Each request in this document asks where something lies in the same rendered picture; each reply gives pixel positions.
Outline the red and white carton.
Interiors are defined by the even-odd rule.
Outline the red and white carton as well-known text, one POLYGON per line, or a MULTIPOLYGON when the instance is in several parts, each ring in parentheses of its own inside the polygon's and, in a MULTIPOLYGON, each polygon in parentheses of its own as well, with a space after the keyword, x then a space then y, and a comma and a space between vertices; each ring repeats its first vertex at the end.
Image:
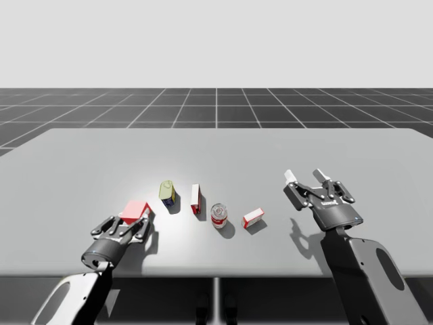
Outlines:
POLYGON ((242 227, 244 229, 250 227, 251 225, 260 221, 264 214, 265 212, 261 208, 257 208, 256 210, 249 212, 242 217, 242 227))
POLYGON ((190 207, 195 215, 201 213, 201 189, 198 183, 195 183, 191 187, 191 200, 190 207))

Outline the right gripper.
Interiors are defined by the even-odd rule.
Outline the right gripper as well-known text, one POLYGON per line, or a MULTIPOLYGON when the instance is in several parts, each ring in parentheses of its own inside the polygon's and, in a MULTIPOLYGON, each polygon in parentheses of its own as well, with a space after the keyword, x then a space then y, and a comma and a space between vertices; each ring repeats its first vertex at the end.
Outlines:
POLYGON ((290 169, 284 173, 284 176, 286 186, 283 191, 294 208, 300 211, 310 207, 321 231, 327 232, 340 227, 347 230, 364 222, 360 214, 350 205, 355 202, 355 199, 341 181, 333 181, 320 169, 313 171, 313 176, 322 185, 319 188, 312 188, 298 182, 290 169), (325 189, 327 197, 331 200, 324 200, 325 189))

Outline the green and blue rectangular can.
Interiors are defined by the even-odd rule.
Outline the green and blue rectangular can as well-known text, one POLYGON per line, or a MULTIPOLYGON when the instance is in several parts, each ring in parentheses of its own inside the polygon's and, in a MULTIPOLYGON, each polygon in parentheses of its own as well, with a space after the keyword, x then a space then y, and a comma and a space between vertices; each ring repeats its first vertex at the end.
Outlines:
POLYGON ((175 204, 175 188, 171 180, 163 181, 160 184, 159 199, 165 207, 171 207, 175 204))

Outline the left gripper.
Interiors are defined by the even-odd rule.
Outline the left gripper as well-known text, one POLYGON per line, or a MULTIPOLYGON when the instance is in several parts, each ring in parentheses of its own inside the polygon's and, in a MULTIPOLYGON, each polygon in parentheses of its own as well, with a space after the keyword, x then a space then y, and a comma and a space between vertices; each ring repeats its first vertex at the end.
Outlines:
MULTIPOLYGON (((111 215, 94 227, 90 234, 99 238, 103 234, 113 236, 124 221, 119 215, 111 215)), ((131 225, 123 227, 121 238, 129 241, 143 241, 150 228, 150 219, 141 217, 131 225)), ((97 269, 103 262, 110 263, 117 272, 140 272, 150 248, 146 242, 123 242, 107 238, 96 240, 82 254, 81 261, 91 269, 97 269)))

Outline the red and white can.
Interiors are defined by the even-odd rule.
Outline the red and white can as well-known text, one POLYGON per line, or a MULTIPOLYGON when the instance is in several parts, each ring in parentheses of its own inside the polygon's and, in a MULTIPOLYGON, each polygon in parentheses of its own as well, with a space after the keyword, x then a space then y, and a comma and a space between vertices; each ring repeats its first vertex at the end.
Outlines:
POLYGON ((227 222, 227 207, 222 203, 216 203, 210 210, 212 225, 216 229, 221 229, 227 222))

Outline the pink cube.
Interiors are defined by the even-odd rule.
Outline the pink cube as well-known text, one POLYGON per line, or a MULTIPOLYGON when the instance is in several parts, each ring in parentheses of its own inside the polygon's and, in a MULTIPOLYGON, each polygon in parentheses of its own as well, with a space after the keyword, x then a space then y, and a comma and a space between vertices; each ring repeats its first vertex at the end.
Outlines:
POLYGON ((149 204, 145 201, 130 200, 122 211, 120 218, 127 224, 131 225, 136 222, 143 214, 152 212, 149 204))

